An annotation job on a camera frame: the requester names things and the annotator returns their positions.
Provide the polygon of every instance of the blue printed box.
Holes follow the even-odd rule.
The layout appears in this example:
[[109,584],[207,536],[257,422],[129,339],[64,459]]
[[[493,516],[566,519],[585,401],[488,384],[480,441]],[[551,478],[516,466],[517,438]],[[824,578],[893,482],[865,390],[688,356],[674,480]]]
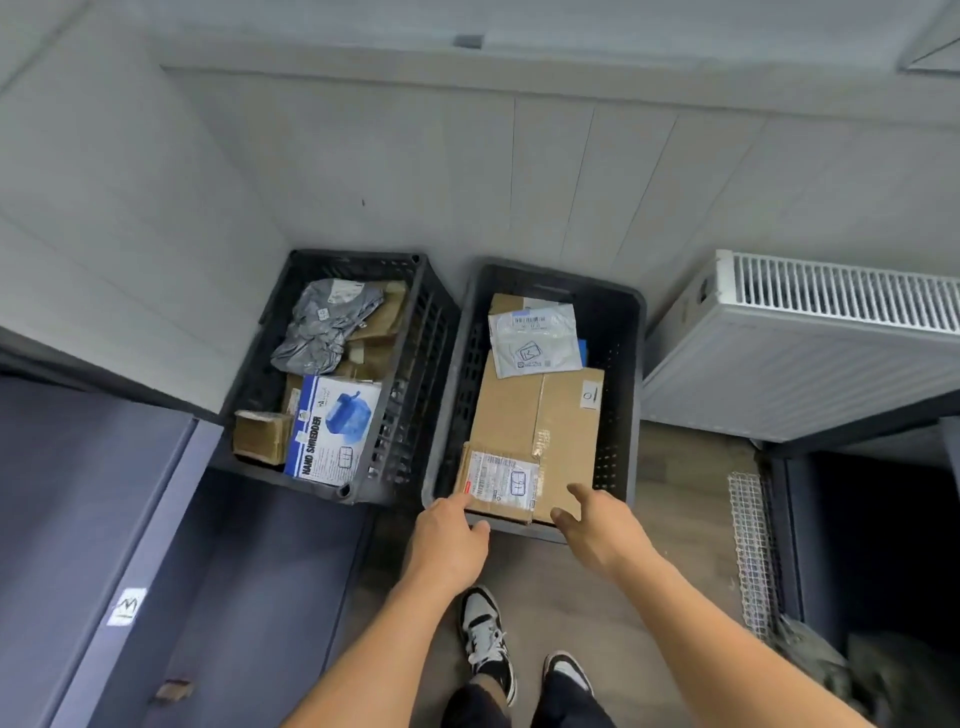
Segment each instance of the blue printed box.
[[284,472],[339,487],[351,482],[380,385],[305,376]]

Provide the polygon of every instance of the hand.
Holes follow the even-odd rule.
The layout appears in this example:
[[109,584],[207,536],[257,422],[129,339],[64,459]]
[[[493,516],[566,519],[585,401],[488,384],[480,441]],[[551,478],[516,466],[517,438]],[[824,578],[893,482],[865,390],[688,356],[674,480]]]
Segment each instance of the hand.
[[490,524],[480,521],[472,529],[464,508],[473,496],[458,493],[437,498],[419,516],[410,540],[409,561],[401,585],[436,595],[444,609],[471,586],[487,561]]
[[550,511],[550,518],[585,567],[615,581],[631,561],[660,558],[622,500],[582,483],[571,483],[566,489],[580,501],[581,519],[577,521],[563,508]]

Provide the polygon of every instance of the radiator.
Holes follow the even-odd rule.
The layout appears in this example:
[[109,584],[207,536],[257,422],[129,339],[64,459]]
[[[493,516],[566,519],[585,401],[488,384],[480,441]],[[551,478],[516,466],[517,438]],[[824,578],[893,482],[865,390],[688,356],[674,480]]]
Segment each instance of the radiator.
[[717,251],[645,356],[643,419],[792,440],[960,389],[960,279]]

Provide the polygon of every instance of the gray cabinet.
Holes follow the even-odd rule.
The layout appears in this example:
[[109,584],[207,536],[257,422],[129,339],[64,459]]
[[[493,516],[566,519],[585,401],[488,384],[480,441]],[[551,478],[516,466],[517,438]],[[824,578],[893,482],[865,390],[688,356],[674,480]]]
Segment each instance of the gray cabinet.
[[5,725],[276,725],[323,671],[369,514],[208,471],[220,437],[0,378]]

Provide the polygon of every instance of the sneaker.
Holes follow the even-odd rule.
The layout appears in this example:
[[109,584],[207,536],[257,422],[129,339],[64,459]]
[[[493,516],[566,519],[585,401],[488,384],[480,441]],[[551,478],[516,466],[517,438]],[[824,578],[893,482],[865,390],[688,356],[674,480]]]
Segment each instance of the sneaker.
[[578,686],[593,695],[593,686],[587,679],[587,674],[569,652],[557,650],[546,656],[546,660],[543,661],[543,679],[546,680],[546,676],[551,672],[566,675]]
[[507,705],[516,700],[514,666],[504,643],[500,610],[486,587],[470,587],[460,602],[460,637],[472,674],[489,675],[503,689]]

